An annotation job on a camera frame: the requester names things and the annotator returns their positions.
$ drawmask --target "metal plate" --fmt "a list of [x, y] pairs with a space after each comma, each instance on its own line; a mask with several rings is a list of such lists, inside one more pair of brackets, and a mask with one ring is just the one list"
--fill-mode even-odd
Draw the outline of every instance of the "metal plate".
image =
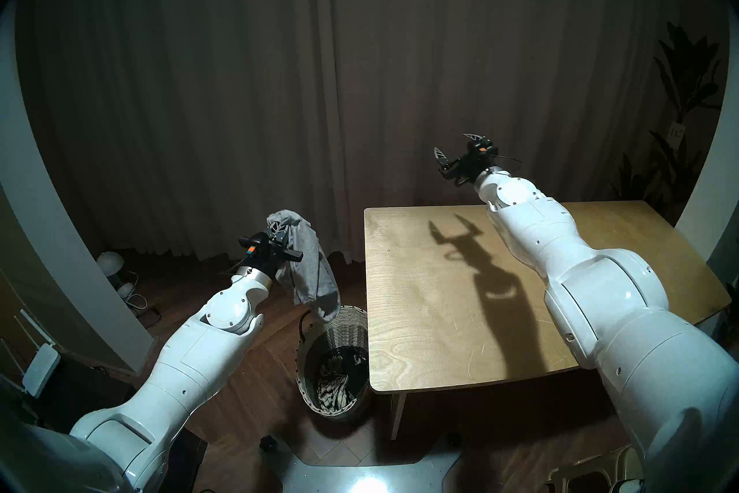
[[279, 477], [284, 492], [441, 492], [441, 482], [460, 457], [459, 447], [445, 435], [415, 464], [324, 467], [304, 464], [285, 442], [274, 439], [276, 446], [271, 451], [260, 447], [260, 455]]

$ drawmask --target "wooden floor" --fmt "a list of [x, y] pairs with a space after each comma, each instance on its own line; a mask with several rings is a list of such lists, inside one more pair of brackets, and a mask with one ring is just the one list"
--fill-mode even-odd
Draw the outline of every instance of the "wooden floor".
[[[214, 292], [230, 283], [225, 257], [142, 256], [124, 252], [138, 272], [137, 292], [162, 314], [141, 385], [167, 338]], [[332, 255], [343, 304], [367, 307], [364, 265]], [[298, 318], [280, 286], [262, 303], [264, 329], [226, 386], [194, 413], [186, 427], [208, 442], [195, 492], [279, 492], [261, 462], [260, 438], [281, 436], [306, 464], [383, 465], [419, 460], [445, 432], [458, 432], [463, 454], [445, 492], [533, 492], [550, 470], [621, 447], [628, 438], [593, 371], [574, 370], [474, 390], [409, 394], [395, 442], [389, 441], [389, 398], [376, 395], [353, 424], [328, 423], [310, 413], [294, 380]], [[140, 317], [151, 323], [150, 312]]]

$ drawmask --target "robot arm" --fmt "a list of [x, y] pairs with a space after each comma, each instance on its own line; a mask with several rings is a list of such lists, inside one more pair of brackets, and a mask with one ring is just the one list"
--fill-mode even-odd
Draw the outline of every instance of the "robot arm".
[[262, 329], [264, 316], [256, 308], [267, 298], [277, 268], [302, 259], [302, 253], [286, 248], [284, 228], [239, 242], [247, 255], [231, 286], [167, 340], [136, 394], [120, 406], [83, 416], [70, 432], [106, 453], [135, 491], [159, 489], [177, 434], [224, 386]]
[[644, 462], [649, 491], [719, 489], [734, 473], [739, 364], [669, 312], [659, 278], [623, 249], [594, 250], [572, 216], [533, 183], [493, 165], [478, 135], [442, 175], [474, 183], [511, 253], [547, 286], [545, 304], [578, 363], [597, 368]]

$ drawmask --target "table top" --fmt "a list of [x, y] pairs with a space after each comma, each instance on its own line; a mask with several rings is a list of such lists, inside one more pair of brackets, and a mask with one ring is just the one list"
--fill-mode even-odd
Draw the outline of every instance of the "table top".
[[[681, 234], [642, 201], [570, 202], [593, 248], [626, 248], [662, 281], [691, 323], [729, 295]], [[376, 392], [443, 390], [577, 367], [544, 304], [544, 283], [518, 262], [486, 206], [368, 208], [369, 382]]]

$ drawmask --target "wicker basket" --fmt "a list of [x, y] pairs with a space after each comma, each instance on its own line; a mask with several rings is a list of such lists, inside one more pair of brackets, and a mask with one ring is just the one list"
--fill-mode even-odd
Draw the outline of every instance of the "wicker basket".
[[318, 402], [314, 376], [318, 364], [328, 354], [342, 347], [352, 347], [369, 359], [370, 348], [367, 340], [367, 312], [355, 306], [342, 306], [336, 317], [322, 324], [314, 322], [303, 333], [303, 320], [310, 311], [300, 318], [300, 343], [295, 355], [295, 380], [298, 383], [303, 400], [317, 414], [333, 419], [346, 421], [358, 415], [369, 403], [369, 380], [359, 393], [359, 396], [350, 401], [345, 407], [335, 412], [326, 412]]

